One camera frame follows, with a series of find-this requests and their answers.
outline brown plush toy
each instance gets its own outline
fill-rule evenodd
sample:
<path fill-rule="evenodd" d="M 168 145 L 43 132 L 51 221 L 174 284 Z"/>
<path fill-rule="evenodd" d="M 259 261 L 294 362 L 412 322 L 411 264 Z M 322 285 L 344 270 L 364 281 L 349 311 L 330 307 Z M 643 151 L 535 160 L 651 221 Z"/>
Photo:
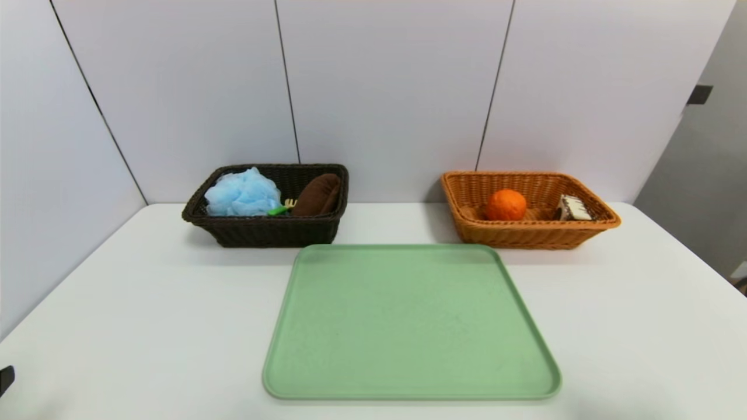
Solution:
<path fill-rule="evenodd" d="M 340 177 L 334 173 L 317 176 L 301 191 L 298 203 L 291 209 L 293 216 L 318 216 L 331 213 L 340 195 Z"/>

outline table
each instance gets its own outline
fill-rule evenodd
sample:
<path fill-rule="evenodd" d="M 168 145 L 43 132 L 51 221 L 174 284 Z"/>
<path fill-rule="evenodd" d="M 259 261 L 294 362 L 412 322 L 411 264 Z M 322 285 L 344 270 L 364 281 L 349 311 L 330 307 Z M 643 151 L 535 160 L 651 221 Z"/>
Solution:
<path fill-rule="evenodd" d="M 747 299 L 632 206 L 572 251 L 499 250 L 560 366 L 526 402 L 280 401 L 261 370 L 298 249 L 137 213 L 2 343 L 7 420 L 747 419 Z M 443 204 L 349 204 L 335 243 L 457 242 Z"/>

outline green tray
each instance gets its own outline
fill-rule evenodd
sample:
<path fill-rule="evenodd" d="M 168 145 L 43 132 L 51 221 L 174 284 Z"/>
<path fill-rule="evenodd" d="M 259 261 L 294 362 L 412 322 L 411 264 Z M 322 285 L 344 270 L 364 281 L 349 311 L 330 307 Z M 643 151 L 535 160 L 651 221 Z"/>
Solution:
<path fill-rule="evenodd" d="M 262 377 L 277 398 L 519 400 L 560 370 L 493 249 L 312 245 Z"/>

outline wicker basket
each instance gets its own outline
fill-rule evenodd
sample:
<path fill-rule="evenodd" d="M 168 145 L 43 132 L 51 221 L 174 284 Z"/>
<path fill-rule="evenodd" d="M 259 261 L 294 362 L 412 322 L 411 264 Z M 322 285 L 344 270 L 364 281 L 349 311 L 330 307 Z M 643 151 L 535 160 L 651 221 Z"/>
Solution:
<path fill-rule="evenodd" d="M 618 215 L 599 197 L 577 179 L 561 173 L 448 172 L 441 184 L 456 231 L 464 242 L 496 248 L 570 250 L 604 230 L 620 226 Z M 527 215 L 520 221 L 484 220 L 488 198 L 504 188 L 527 198 Z M 552 220 L 561 194 L 581 199 L 594 220 Z"/>
<path fill-rule="evenodd" d="M 208 216 L 205 192 L 224 173 L 244 172 L 257 167 L 280 190 L 281 201 L 297 199 L 308 183 L 319 175 L 334 173 L 342 181 L 340 197 L 332 213 L 310 217 L 282 216 Z M 189 200 L 182 218 L 207 230 L 224 247 L 305 247 L 331 244 L 337 234 L 340 217 L 347 205 L 347 169 L 340 164 L 243 164 L 221 167 L 205 181 Z"/>

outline orange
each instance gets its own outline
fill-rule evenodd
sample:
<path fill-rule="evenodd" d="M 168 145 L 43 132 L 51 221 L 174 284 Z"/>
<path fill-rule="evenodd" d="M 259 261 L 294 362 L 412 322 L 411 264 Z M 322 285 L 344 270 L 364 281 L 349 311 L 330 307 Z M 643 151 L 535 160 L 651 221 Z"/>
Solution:
<path fill-rule="evenodd" d="M 493 193 L 485 207 L 489 220 L 521 220 L 527 213 L 527 199 L 514 190 L 500 190 Z"/>

